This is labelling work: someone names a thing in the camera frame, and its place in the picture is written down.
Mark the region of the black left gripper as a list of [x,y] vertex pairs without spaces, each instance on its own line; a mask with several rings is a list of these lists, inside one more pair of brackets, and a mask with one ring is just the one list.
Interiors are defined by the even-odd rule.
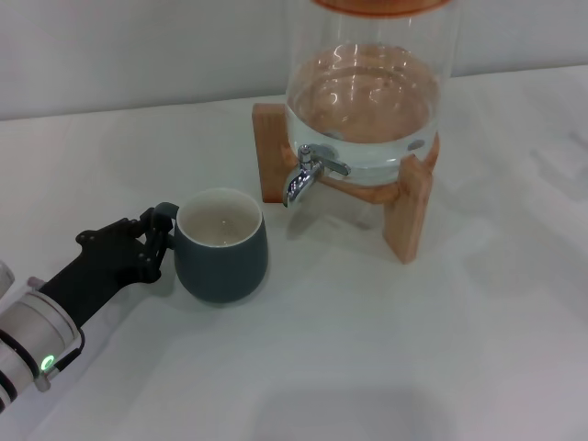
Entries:
[[137,220],[123,218],[99,230],[79,233],[75,240],[82,252],[40,292],[81,327],[123,288],[157,281],[174,239],[172,220],[153,218],[153,211],[148,208]]

